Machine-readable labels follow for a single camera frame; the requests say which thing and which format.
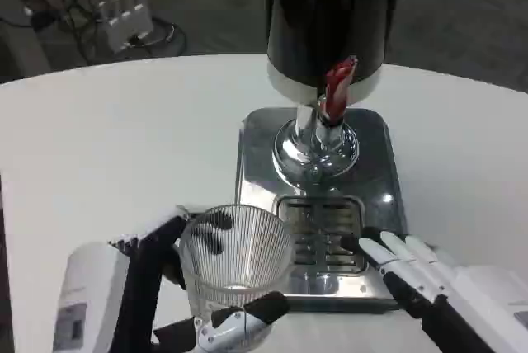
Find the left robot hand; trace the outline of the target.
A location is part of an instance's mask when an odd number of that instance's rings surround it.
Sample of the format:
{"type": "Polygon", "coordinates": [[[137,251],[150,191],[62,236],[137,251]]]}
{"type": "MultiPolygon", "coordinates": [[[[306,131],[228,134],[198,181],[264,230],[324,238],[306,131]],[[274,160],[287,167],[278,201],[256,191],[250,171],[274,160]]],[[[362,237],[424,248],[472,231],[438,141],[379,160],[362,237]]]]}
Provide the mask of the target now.
{"type": "Polygon", "coordinates": [[[290,309],[291,237],[273,214],[177,207],[137,235],[68,257],[55,352],[245,352],[290,309]]]}

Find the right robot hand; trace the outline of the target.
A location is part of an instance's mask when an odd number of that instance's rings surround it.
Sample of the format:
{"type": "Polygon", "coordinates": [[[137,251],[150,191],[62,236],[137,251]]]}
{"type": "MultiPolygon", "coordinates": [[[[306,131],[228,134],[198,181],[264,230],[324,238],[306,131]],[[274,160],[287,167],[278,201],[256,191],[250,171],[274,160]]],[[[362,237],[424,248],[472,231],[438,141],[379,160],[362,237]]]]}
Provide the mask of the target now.
{"type": "Polygon", "coordinates": [[[452,266],[415,235],[365,228],[340,245],[360,252],[398,305],[442,352],[525,352],[527,283],[498,266],[452,266]]]}

